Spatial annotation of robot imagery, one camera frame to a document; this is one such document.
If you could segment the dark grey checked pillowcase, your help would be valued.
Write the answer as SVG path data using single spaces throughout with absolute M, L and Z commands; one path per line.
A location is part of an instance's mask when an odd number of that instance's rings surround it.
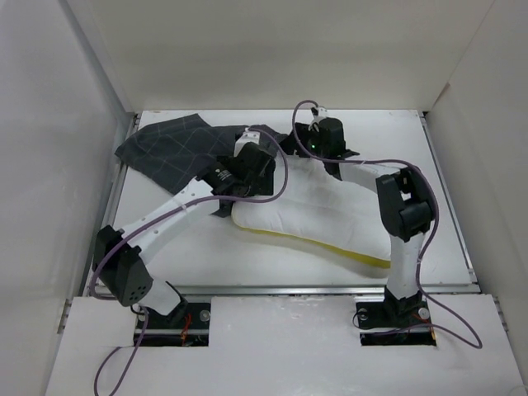
M 214 215 L 223 218 L 231 214 L 236 201 L 272 202 L 287 186 L 275 187 L 272 196 L 241 197 L 236 191 L 238 181 L 224 165 L 233 156 L 235 139 L 249 128 L 260 133 L 260 146 L 273 155 L 275 161 L 285 160 L 280 147 L 284 139 L 266 125 L 210 125 L 197 114 L 186 115 L 146 125 L 129 137 L 115 151 L 127 167 L 146 176 L 166 192 L 177 195 L 188 186 L 201 182 L 211 197 Z

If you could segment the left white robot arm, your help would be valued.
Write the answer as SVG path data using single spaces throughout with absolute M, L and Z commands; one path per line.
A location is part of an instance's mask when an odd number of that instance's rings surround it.
M 274 194 L 275 157 L 256 143 L 202 169 L 173 198 L 132 224 L 97 233 L 93 280 L 101 281 L 122 306 L 137 305 L 167 327 L 179 325 L 187 300 L 147 268 L 176 236 L 204 217 L 230 216 L 234 203 L 268 202 Z

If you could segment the white pillow yellow edge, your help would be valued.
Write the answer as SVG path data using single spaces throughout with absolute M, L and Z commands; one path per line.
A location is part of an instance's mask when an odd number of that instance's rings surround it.
M 329 176 L 308 158 L 279 158 L 275 187 L 284 193 L 266 204 L 237 202 L 231 218 L 240 228 L 315 243 L 379 268 L 390 268 L 390 236 L 382 225 L 377 196 L 361 186 Z

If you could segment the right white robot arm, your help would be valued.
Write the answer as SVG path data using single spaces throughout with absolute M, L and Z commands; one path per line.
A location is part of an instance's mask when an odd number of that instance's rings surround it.
M 390 271 L 384 298 L 356 306 L 361 329 L 406 328 L 421 322 L 427 303 L 419 282 L 422 246 L 436 219 L 436 200 L 414 165 L 403 160 L 360 159 L 347 149 L 342 122 L 317 116 L 309 124 L 293 122 L 284 150 L 317 159 L 340 182 L 376 194 L 379 216 L 390 238 Z

